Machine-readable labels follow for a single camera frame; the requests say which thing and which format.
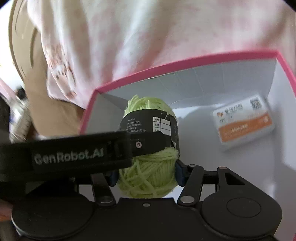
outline orange label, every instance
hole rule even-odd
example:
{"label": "orange label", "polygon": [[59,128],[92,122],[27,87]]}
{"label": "orange label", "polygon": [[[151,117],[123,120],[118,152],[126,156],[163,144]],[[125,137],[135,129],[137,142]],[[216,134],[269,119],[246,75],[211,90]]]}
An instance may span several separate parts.
{"label": "orange label", "polygon": [[220,138],[222,142],[232,141],[271,124],[272,120],[269,114],[265,113],[264,115],[251,120],[233,122],[220,127]]}

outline yarn label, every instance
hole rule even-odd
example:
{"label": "yarn label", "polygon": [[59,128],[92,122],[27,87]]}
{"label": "yarn label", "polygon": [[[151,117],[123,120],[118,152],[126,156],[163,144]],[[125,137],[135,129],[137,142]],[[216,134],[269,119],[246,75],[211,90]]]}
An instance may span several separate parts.
{"label": "yarn label", "polygon": [[179,151],[177,120],[166,111],[155,109],[136,110],[127,114],[120,123],[120,130],[130,134],[162,132],[170,136],[171,146]]}

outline qr code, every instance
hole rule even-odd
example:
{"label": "qr code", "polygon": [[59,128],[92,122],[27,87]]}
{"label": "qr code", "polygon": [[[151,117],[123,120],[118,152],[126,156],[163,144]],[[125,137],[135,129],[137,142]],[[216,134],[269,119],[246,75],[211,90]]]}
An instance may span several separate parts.
{"label": "qr code", "polygon": [[255,99],[252,99],[251,101],[251,105],[253,107],[253,109],[261,109],[261,103],[260,103],[260,100],[258,98],[255,98]]}

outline green yarn ball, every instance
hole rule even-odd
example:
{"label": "green yarn ball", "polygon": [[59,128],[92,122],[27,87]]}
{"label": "green yarn ball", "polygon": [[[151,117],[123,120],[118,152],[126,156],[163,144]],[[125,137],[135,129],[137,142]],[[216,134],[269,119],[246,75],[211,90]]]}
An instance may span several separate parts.
{"label": "green yarn ball", "polygon": [[[163,110],[175,117],[173,110],[161,99],[135,95],[128,102],[124,116],[136,110]],[[157,153],[133,158],[131,167],[119,170],[119,188],[124,195],[132,198],[161,198],[176,186],[175,162],[179,152],[166,148]]]}

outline person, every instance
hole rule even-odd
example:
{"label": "person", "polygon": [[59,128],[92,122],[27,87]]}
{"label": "person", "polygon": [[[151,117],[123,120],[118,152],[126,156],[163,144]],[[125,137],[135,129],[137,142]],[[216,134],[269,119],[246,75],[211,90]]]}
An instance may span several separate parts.
{"label": "person", "polygon": [[12,205],[0,199],[0,222],[10,220]]}
{"label": "person", "polygon": [[28,0],[51,98],[86,108],[111,81],[170,62],[278,49],[295,71],[295,13],[283,0]]}

